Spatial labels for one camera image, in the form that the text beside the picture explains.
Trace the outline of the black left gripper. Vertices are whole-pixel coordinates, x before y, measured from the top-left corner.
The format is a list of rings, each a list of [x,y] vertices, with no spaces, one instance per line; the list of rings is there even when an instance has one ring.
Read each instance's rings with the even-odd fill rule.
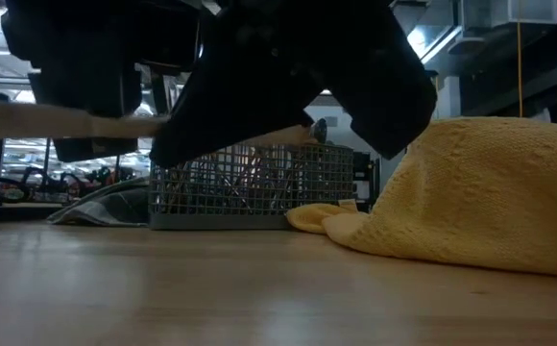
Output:
[[[32,67],[78,70],[134,64],[160,74],[189,72],[201,51],[201,3],[182,0],[10,0],[1,28],[10,52]],[[141,104],[140,73],[107,79],[28,75],[36,102],[105,118]],[[55,138],[59,161],[129,154],[135,138]]]

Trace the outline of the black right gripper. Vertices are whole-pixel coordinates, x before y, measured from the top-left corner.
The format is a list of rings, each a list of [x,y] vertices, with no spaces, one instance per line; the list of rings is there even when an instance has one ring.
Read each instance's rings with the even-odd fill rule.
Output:
[[[294,125],[318,87],[384,159],[428,126],[437,93],[385,1],[222,1],[206,12],[204,53],[150,159],[173,168]]]

